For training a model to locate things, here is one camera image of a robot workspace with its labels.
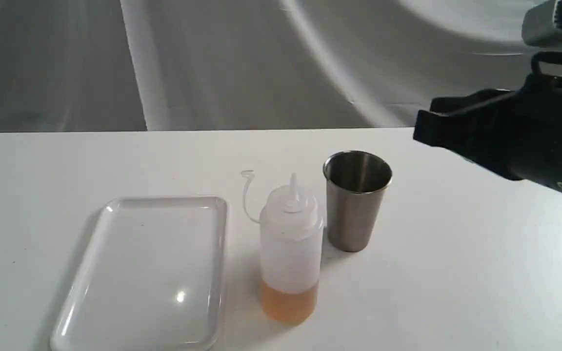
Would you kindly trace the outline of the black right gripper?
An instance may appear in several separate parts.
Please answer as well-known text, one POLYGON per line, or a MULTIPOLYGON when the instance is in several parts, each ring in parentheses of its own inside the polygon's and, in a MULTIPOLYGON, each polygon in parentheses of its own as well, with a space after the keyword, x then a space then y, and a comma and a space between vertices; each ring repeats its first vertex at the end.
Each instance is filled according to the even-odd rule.
POLYGON ((413 140, 562 193, 562 89, 543 74, 529 74, 519 91, 434 98, 417 113, 413 140), (506 102, 503 133, 493 117, 468 116, 495 115, 506 102))

